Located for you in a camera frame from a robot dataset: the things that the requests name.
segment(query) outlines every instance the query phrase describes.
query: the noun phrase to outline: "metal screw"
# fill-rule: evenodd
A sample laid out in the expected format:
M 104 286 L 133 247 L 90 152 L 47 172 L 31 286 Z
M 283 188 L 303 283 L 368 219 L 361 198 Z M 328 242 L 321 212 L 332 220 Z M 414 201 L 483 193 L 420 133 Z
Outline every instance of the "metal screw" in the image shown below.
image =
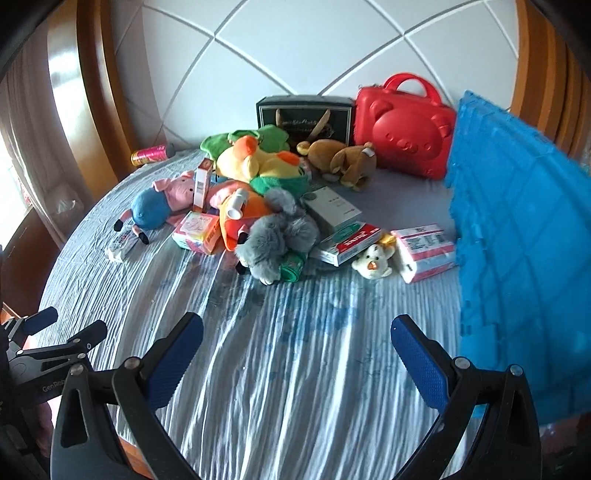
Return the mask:
M 462 356 L 457 357 L 454 363 L 456 364 L 456 367 L 461 368 L 462 370 L 470 368 L 470 361 Z
M 70 368 L 70 375 L 80 375 L 84 371 L 84 365 L 76 364 Z
M 136 356 L 130 356 L 125 362 L 123 362 L 123 366 L 128 370 L 133 370 L 134 368 L 139 367 L 139 363 L 141 360 Z
M 511 375 L 515 375 L 516 377 L 523 375 L 523 369 L 519 365 L 511 365 L 509 372 L 511 372 Z

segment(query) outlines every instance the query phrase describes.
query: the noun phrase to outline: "window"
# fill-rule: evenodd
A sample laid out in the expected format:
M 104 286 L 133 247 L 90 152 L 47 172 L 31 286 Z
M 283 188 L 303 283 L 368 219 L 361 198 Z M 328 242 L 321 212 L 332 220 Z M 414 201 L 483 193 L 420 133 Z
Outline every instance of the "window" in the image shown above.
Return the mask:
M 0 245 L 6 247 L 31 204 L 0 136 Z

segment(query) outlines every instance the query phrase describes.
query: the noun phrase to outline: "white tube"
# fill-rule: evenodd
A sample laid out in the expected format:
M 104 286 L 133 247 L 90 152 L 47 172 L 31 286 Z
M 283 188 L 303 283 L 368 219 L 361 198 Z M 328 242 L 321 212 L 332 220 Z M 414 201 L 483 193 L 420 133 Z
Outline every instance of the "white tube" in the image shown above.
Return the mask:
M 226 208 L 226 215 L 231 220 L 240 220 L 242 218 L 242 206 L 248 201 L 248 191 L 245 189 L 238 189 L 232 193 L 228 199 L 228 207 Z

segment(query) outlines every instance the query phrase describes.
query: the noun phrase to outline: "bed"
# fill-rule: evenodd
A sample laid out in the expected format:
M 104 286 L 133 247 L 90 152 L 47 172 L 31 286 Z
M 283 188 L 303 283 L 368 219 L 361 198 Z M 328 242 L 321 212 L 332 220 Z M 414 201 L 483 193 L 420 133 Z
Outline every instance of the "bed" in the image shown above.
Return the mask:
M 63 342 L 96 319 L 108 337 L 90 354 L 95 369 L 143 355 L 186 311 L 201 315 L 203 344 L 174 397 L 157 412 L 189 464 L 207 479 L 392 478 L 436 418 L 389 339 L 408 313 L 454 356 L 459 341 L 456 270 L 405 285 L 368 281 L 350 266 L 313 261 L 296 284 L 264 286 L 236 274 L 230 253 L 182 250 L 170 227 L 138 244 L 124 264 L 104 249 L 112 224 L 137 191 L 194 168 L 188 151 L 146 166 L 117 185 L 80 224 L 48 280 L 41 308 L 58 323 L 37 335 Z M 453 237 L 451 192 L 441 183 L 380 172 L 368 191 L 340 190 L 383 228 L 438 222 Z M 118 433 L 133 438 L 112 411 Z M 464 443 L 450 465 L 456 470 Z

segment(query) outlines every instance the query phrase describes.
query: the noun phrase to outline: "pink cylindrical can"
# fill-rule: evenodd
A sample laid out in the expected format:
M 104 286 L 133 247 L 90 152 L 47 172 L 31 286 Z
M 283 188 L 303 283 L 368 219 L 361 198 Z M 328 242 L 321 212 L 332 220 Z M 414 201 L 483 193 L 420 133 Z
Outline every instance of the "pink cylindrical can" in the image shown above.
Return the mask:
M 176 149 L 172 143 L 144 148 L 131 154 L 131 163 L 136 167 L 141 167 L 142 165 L 146 165 L 146 163 L 168 160 L 174 157 L 175 153 Z

